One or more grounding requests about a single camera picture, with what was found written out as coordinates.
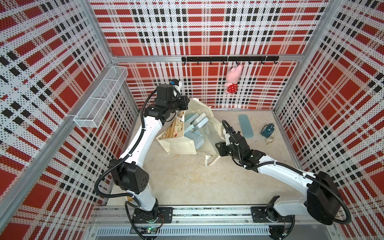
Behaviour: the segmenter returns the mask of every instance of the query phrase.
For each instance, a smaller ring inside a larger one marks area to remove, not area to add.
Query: metal bracket
[[[133,223],[148,223],[146,220],[136,217],[140,215],[139,211],[140,209],[135,209],[133,213],[133,218],[132,218]],[[164,216],[164,223],[171,223],[172,215],[173,215],[173,207],[159,207],[159,214]]]
[[[266,223],[271,223],[267,218],[266,214],[266,207],[251,207],[251,215],[253,222],[255,223],[261,223],[261,222],[266,222]],[[292,222],[292,217],[291,216],[284,216],[284,217],[278,217],[279,223],[290,223]]]

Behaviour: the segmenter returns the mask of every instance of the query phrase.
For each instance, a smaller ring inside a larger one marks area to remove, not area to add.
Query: floor
[[[293,160],[275,126],[271,136],[274,142],[267,145],[260,132],[266,124],[274,123],[270,111],[214,111],[220,122],[225,119],[236,131],[241,131],[239,114],[247,114],[254,136],[246,138],[251,149],[265,152],[270,157],[294,167]],[[217,205],[217,204],[266,204],[275,196],[300,196],[294,188],[270,176],[245,170],[232,159],[221,157],[211,167],[204,165],[205,157],[196,155],[168,155],[157,140],[151,144],[144,163],[149,173],[152,194],[160,205]],[[114,186],[112,193],[122,190]],[[124,205],[125,198],[109,199],[107,205]]]

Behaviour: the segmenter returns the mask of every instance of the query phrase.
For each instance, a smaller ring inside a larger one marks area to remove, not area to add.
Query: stuffed pig
[[[224,91],[225,93],[234,94],[237,92],[237,83],[240,80],[242,71],[243,65],[240,64],[227,72],[227,76],[225,77],[226,83],[224,84],[224,87],[227,87]]]

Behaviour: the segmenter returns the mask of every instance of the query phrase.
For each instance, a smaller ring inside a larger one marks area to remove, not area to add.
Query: red plaid wall
[[[117,158],[131,128],[131,106],[119,91],[99,128],[75,127],[11,219],[1,240],[82,239],[93,207],[103,203],[94,182]],[[112,176],[101,182],[106,192]]]
[[[383,1],[343,1],[278,113],[303,168],[343,194],[347,239],[384,233],[383,36]]]
[[[116,56],[302,53],[328,3],[90,2]]]
[[[0,3],[0,199],[105,68],[80,6],[77,0]],[[120,92],[101,127],[71,132],[0,239],[81,238],[102,202],[93,182],[127,138],[129,108]]]
[[[1,199],[106,62],[78,2],[0,7]]]
[[[127,83],[139,107],[158,84],[183,82],[182,95],[199,98],[213,108],[273,109],[296,62],[246,62],[233,95],[224,93],[227,69],[235,63],[122,63]]]

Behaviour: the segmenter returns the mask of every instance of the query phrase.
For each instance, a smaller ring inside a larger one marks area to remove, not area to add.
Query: wire mesh basket
[[[75,117],[76,124],[79,127],[99,127],[127,76],[126,67],[111,67]]]

